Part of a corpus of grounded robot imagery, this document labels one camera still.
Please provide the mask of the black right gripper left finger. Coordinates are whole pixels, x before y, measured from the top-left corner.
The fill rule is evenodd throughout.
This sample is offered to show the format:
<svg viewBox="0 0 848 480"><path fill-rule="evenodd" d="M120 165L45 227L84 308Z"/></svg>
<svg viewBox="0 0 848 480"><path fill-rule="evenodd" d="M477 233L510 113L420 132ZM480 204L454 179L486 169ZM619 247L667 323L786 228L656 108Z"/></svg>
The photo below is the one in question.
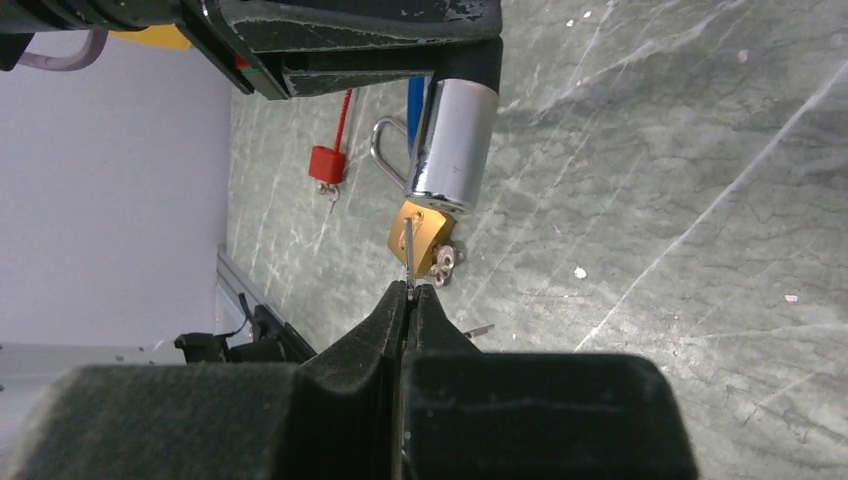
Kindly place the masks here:
<svg viewBox="0 0 848 480"><path fill-rule="evenodd" d="M388 479L407 289L292 363L85 365L41 395L5 479Z"/></svg>

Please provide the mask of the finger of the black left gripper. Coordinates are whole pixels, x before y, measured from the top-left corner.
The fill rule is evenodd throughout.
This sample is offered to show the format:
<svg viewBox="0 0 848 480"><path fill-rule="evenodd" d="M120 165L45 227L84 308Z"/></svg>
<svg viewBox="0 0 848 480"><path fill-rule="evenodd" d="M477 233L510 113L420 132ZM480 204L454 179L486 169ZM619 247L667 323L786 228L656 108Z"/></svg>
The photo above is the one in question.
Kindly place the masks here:
<svg viewBox="0 0 848 480"><path fill-rule="evenodd" d="M499 1L205 1L201 10L257 53L466 43L502 31Z"/></svg>
<svg viewBox="0 0 848 480"><path fill-rule="evenodd" d="M289 95L314 97L413 77L460 79L498 93L503 40L385 50L306 52L283 56Z"/></svg>

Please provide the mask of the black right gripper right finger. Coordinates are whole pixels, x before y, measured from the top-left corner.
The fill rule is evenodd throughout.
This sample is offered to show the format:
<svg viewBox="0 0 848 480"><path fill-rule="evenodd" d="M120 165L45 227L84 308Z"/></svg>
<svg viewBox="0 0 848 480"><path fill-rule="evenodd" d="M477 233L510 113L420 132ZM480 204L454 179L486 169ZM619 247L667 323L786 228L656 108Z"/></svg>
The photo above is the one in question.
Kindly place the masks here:
<svg viewBox="0 0 848 480"><path fill-rule="evenodd" d="M622 353L484 353L416 289L400 368L404 479L695 479L672 388Z"/></svg>

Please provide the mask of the red cable padlock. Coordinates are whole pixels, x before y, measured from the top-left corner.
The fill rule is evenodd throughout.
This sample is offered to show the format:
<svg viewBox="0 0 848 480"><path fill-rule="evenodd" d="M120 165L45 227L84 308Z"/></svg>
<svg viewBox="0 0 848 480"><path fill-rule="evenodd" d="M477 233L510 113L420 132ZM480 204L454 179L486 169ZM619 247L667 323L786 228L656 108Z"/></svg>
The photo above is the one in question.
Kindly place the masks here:
<svg viewBox="0 0 848 480"><path fill-rule="evenodd" d="M330 198L329 214L340 198L339 186L344 180L347 154L343 150L343 140L353 92L353 89L345 92L333 145L316 145L311 150L308 174L318 182L319 193Z"/></svg>

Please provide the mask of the silver keys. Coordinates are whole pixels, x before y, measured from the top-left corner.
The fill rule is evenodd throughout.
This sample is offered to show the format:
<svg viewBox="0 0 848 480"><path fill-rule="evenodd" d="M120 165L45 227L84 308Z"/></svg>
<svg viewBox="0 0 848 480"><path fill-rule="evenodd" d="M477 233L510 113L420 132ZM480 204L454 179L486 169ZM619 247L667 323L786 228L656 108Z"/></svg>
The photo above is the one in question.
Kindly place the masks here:
<svg viewBox="0 0 848 480"><path fill-rule="evenodd" d="M426 278L436 289L445 286L455 269L458 259L457 250L451 245L435 246Z"/></svg>

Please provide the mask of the brass padlock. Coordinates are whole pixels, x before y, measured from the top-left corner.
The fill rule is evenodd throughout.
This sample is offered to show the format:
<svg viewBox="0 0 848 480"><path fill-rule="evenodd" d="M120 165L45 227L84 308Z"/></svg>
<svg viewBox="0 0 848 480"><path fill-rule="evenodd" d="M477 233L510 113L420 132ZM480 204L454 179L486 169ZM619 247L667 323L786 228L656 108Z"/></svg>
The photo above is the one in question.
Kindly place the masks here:
<svg viewBox="0 0 848 480"><path fill-rule="evenodd" d="M381 152L381 138L386 127L392 127L403 135L407 134L407 125L402 120L393 116L381 117L374 124L369 138L370 155L380 170L397 187L403 188L404 178ZM405 267L413 271L417 279L429 281L426 276L433 262L434 247L451 245L456 249L451 240L454 226L455 220L450 215L405 201L390 230L387 246ZM459 263L458 250L457 254L456 265Z"/></svg>

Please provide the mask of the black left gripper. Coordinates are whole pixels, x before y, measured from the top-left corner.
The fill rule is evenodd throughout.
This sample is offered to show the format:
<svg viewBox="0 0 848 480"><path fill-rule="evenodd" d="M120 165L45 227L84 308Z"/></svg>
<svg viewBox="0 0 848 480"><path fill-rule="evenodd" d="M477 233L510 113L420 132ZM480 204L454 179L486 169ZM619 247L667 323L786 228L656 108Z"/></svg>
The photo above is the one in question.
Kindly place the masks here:
<svg viewBox="0 0 848 480"><path fill-rule="evenodd" d="M237 89L269 100L291 95L279 73L248 46L225 19L222 8L234 1L11 0L1 3L1 69L23 62L37 33L57 31L141 32L175 26Z"/></svg>

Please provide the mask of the blue cable lock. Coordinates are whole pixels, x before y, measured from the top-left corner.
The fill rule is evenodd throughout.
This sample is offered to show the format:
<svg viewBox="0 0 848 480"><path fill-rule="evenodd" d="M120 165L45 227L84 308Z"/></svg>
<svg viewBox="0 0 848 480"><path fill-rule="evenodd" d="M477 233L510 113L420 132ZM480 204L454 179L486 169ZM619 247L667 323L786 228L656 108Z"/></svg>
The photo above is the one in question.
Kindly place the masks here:
<svg viewBox="0 0 848 480"><path fill-rule="evenodd" d="M404 189L408 201L449 214L475 209L498 103L498 93L469 80L430 84Z"/></svg>

